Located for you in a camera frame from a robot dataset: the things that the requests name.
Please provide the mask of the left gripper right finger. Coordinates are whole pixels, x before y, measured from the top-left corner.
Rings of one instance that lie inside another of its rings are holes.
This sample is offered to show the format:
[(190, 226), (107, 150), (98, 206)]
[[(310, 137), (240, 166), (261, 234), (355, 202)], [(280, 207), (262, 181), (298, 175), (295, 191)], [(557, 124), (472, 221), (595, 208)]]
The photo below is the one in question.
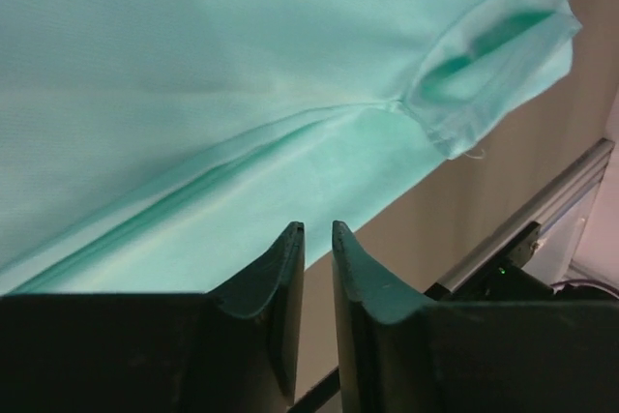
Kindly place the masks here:
[(436, 301), (332, 232), (346, 412), (614, 412), (616, 300)]

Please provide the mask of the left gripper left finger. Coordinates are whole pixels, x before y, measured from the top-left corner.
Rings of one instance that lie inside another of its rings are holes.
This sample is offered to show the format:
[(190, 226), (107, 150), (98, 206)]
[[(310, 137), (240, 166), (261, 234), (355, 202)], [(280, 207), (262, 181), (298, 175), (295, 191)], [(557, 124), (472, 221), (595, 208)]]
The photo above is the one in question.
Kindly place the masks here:
[(1, 300), (5, 412), (283, 412), (295, 398), (305, 232), (207, 293)]

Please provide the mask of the teal t shirt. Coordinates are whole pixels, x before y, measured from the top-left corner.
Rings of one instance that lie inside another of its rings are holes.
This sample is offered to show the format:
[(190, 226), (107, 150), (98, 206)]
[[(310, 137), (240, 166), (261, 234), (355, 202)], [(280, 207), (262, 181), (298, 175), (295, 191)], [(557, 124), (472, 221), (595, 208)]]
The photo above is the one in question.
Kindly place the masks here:
[(565, 76), (569, 0), (1, 0), (3, 293), (308, 260)]

